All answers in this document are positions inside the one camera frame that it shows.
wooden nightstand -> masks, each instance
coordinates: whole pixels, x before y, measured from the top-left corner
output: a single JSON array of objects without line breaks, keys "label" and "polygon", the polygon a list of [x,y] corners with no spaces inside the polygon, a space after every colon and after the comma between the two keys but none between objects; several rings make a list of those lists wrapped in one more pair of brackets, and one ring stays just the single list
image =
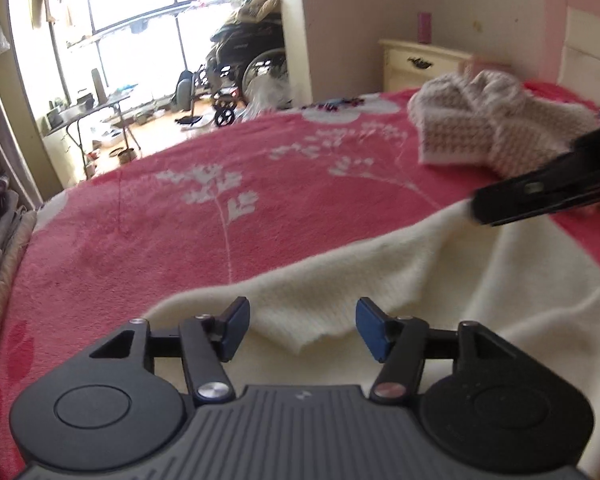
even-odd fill
[{"label": "wooden nightstand", "polygon": [[459,50],[397,40],[381,40],[380,44],[384,47],[385,92],[419,88],[427,81],[451,72],[471,76],[488,68],[510,72],[510,65],[505,62]]}]

knitted pink cloth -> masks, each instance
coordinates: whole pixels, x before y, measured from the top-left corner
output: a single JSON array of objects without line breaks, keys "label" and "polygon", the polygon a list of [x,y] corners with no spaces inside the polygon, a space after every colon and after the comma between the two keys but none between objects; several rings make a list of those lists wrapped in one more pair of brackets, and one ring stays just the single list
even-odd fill
[{"label": "knitted pink cloth", "polygon": [[488,166],[509,178],[569,151],[598,127],[588,108],[534,97],[510,74],[485,70],[425,83],[408,105],[421,164]]}]

floor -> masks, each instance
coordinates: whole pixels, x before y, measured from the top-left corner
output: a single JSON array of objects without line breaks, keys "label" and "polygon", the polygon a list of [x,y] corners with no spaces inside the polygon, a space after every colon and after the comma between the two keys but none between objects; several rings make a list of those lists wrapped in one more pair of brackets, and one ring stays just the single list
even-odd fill
[{"label": "floor", "polygon": [[[202,119],[203,123],[207,123],[205,126],[196,128],[182,127],[174,121],[177,118],[187,115],[188,112],[171,113],[167,112],[158,119],[153,119],[142,126],[138,124],[131,125],[131,131],[134,137],[142,148],[139,156],[148,156],[153,153],[161,152],[171,146],[175,146],[187,139],[209,133],[216,129],[213,123],[213,109],[209,104],[197,103],[196,114],[205,116]],[[110,148],[101,148],[100,156],[96,163],[96,174],[107,173],[108,171],[115,170],[120,166],[120,162],[116,156],[109,156],[109,153],[118,148],[124,147],[124,142],[119,142],[115,146]],[[129,146],[135,148],[138,147],[129,139]]]}]

bed headboard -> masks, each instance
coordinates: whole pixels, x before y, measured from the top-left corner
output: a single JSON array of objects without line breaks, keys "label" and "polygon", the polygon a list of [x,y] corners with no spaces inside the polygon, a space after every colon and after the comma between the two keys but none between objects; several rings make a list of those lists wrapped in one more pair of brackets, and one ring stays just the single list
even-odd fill
[{"label": "bed headboard", "polygon": [[545,0],[540,77],[600,105],[600,0]]}]

pink blanket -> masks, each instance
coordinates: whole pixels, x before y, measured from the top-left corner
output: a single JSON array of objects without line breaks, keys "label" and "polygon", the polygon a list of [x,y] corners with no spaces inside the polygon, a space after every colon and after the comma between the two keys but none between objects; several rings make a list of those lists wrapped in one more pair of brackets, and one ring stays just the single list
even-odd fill
[{"label": "pink blanket", "polygon": [[[416,163],[411,95],[239,124],[69,191],[33,235],[4,321],[0,479],[23,465],[8,427],[18,393],[158,300],[409,226],[491,182]],[[600,261],[600,212],[558,222]]]}]

